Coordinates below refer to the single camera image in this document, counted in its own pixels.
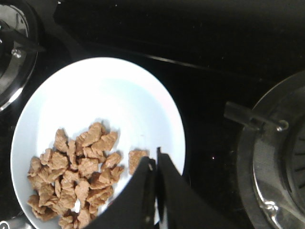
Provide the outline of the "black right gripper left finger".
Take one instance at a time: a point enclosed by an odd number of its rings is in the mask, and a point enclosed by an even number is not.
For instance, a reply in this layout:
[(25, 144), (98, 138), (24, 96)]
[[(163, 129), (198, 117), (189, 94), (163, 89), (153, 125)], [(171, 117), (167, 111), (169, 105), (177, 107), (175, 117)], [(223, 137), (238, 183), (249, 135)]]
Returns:
[(153, 229), (157, 175), (155, 160), (143, 157), (120, 195), (87, 229)]

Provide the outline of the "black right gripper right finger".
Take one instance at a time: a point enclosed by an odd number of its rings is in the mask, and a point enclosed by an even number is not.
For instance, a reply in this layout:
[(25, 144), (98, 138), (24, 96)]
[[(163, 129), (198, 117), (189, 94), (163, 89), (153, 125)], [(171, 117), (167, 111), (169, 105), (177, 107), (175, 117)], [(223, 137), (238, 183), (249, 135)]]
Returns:
[(156, 195), (161, 229), (236, 229), (186, 183), (169, 155), (157, 148)]

